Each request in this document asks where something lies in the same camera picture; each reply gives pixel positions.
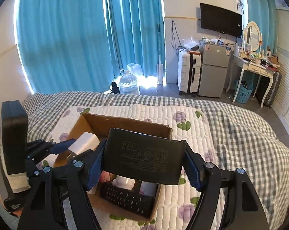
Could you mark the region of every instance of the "white dressing table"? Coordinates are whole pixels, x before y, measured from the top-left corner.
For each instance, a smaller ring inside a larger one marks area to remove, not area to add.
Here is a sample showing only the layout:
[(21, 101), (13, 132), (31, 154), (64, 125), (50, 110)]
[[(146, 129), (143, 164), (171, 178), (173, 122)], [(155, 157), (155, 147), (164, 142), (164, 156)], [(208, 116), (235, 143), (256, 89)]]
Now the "white dressing table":
[[(240, 79), (239, 79), (239, 82), (238, 82), (238, 87), (237, 87), (237, 90), (236, 90), (236, 93), (234, 95), (234, 99), (233, 99), (233, 102), (235, 102), (236, 98), (237, 98), (237, 95), (238, 95), (238, 91), (239, 91), (239, 88), (240, 88), (240, 84), (241, 84), (241, 81), (242, 81), (242, 77), (244, 75), (244, 71), (250, 71), (252, 73), (257, 73), (259, 74), (259, 79), (257, 81), (257, 85), (256, 85), (256, 88), (255, 88), (255, 91), (254, 91), (254, 94), (253, 94), (253, 97), (255, 96), (256, 92), (257, 92), (257, 89), (259, 87), (259, 82), (260, 82), (260, 79), (262, 76), (265, 76), (265, 77), (268, 77), (269, 78), (269, 85), (268, 85), (268, 88), (264, 94), (264, 97), (262, 99), (262, 104), (261, 104), (261, 107), (263, 108), (264, 106), (264, 100), (272, 86), (272, 83), (273, 83), (273, 73), (274, 71), (272, 70), (268, 70), (266, 69), (266, 67), (263, 67), (261, 65), (256, 65), (255, 63), (251, 63), (251, 62), (248, 62), (236, 55), (233, 55), (234, 57), (234, 60), (233, 62), (239, 66), (241, 68), (241, 74), (240, 74)], [(228, 88), (226, 89), (226, 92), (229, 91), (229, 89), (231, 88), (231, 84), (232, 84), (232, 75), (233, 75), (233, 68), (234, 68), (234, 65), (231, 66), (231, 73), (230, 73), (230, 82), (228, 84)]]

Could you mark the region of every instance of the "blue gripper pad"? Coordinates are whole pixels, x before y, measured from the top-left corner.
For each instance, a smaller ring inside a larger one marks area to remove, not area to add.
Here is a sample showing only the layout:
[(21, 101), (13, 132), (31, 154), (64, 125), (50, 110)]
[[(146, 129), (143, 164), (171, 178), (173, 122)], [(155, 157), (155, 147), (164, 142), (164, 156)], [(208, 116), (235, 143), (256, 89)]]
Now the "blue gripper pad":
[(65, 150), (67, 150), (76, 140), (74, 138), (66, 140), (64, 142), (58, 143), (58, 144), (54, 144), (54, 146), (50, 149), (50, 152), (52, 154), (59, 154), (61, 152), (64, 152)]
[(202, 184), (200, 181), (199, 171), (196, 168), (194, 162), (192, 161), (191, 156), (185, 152), (185, 156), (183, 159), (183, 167), (187, 174), (190, 185), (194, 187), (197, 191), (200, 191), (202, 188)]
[(97, 155), (95, 161), (93, 162), (89, 170), (89, 177), (88, 177), (88, 181), (86, 185), (87, 191), (90, 191), (99, 182), (99, 178), (102, 173), (101, 163), (102, 163), (103, 153), (104, 153), (104, 148), (99, 152), (99, 154)]

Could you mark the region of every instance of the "white quilted mattress pad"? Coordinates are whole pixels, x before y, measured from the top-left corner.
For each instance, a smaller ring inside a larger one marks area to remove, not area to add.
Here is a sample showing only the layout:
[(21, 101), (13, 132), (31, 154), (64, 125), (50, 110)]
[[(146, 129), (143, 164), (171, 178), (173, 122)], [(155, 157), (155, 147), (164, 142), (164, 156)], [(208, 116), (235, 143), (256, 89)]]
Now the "white quilted mattress pad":
[[(57, 143), (65, 141), (79, 116), (86, 112), (166, 124), (173, 129), (172, 139), (186, 140), (191, 149), (199, 153), (205, 161), (218, 163), (206, 116), (195, 108), (185, 106), (154, 107), (140, 104), (101, 107), (73, 106), (63, 113), (47, 140)], [(40, 163), (41, 167), (42, 165), (52, 166), (55, 158), (55, 155), (48, 156)], [(162, 185), (157, 211), (150, 223), (125, 219), (120, 215), (109, 215), (95, 208), (94, 212), (103, 230), (181, 230), (187, 227), (199, 197), (200, 193), (191, 187), (186, 173), (182, 169), (178, 185)], [(70, 230), (76, 229), (68, 204), (68, 200), (64, 201), (67, 224)], [(224, 195), (221, 192), (211, 228), (213, 230), (219, 229), (223, 206)]]

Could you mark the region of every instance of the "white suitcase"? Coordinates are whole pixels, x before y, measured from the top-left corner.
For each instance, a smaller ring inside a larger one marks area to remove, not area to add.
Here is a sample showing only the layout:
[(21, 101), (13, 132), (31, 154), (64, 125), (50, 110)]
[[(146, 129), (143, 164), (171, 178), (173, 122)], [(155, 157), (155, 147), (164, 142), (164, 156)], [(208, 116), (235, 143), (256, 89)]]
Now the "white suitcase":
[(179, 53), (179, 90), (185, 93), (198, 91), (201, 73), (201, 55), (182, 51)]

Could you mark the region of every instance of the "printed symbols on adapter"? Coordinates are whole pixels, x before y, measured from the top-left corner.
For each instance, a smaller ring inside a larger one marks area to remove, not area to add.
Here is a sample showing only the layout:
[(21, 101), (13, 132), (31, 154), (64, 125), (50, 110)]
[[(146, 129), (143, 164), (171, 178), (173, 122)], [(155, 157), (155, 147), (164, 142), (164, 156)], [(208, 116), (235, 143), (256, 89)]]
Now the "printed symbols on adapter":
[(125, 149), (125, 150), (130, 150), (131, 149), (131, 143), (130, 142), (126, 142), (126, 141), (124, 141), (123, 142), (123, 147), (122, 147), (122, 149)]
[(166, 162), (168, 160), (168, 155), (167, 154), (162, 154), (161, 158), (162, 161)]
[(141, 151), (135, 151), (135, 157), (142, 157), (142, 152)]
[(136, 151), (139, 149), (139, 144), (132, 144), (132, 150)]
[(152, 156), (152, 158), (153, 158), (154, 160), (159, 160), (159, 159), (160, 159), (160, 154), (159, 154), (159, 153), (154, 153), (153, 156)]
[(145, 157), (145, 158), (150, 158), (151, 156), (152, 156), (151, 151), (146, 150), (146, 151), (144, 152), (144, 157)]

